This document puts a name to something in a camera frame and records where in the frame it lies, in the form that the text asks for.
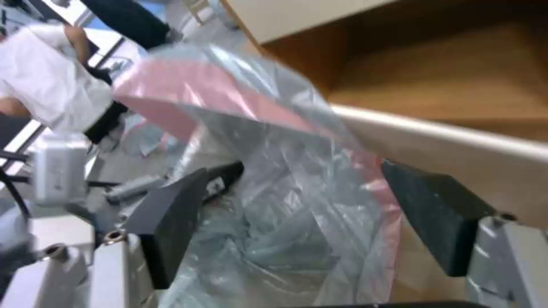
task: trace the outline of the person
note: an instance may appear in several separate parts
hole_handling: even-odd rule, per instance
[[[146,50],[182,41],[181,32],[134,0],[80,0],[105,25],[128,37]],[[53,0],[53,3],[68,7],[70,0]]]
[[[108,151],[127,111],[113,101],[109,74],[88,67],[81,28],[34,24],[0,36],[0,113],[32,117],[56,132],[84,133]]]

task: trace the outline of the bolt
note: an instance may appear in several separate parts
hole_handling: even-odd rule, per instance
[[[128,239],[128,234],[124,229],[114,230],[112,232],[107,233],[105,236],[105,239],[103,240],[103,244],[106,246],[113,245],[119,242],[124,242]]]
[[[53,244],[42,250],[40,255],[40,261],[57,260],[65,262],[69,259],[69,251],[64,244]]]

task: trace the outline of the human arm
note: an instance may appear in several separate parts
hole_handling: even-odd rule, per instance
[[[17,98],[7,96],[0,98],[0,113],[12,117],[30,118],[31,113]]]
[[[65,35],[68,41],[76,50],[76,57],[82,65],[87,65],[91,56],[89,50],[88,36],[80,27],[65,26]]]

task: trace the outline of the plastic bag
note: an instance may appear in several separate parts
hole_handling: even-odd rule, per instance
[[[187,142],[184,168],[227,156],[246,167],[202,209],[162,306],[389,299],[401,210],[376,157],[307,80],[212,45],[174,46],[120,77],[115,95]]]

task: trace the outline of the white shirt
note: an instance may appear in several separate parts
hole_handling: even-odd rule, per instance
[[[53,131],[86,131],[112,104],[112,91],[72,55],[63,26],[21,28],[0,43],[0,98],[19,99]]]

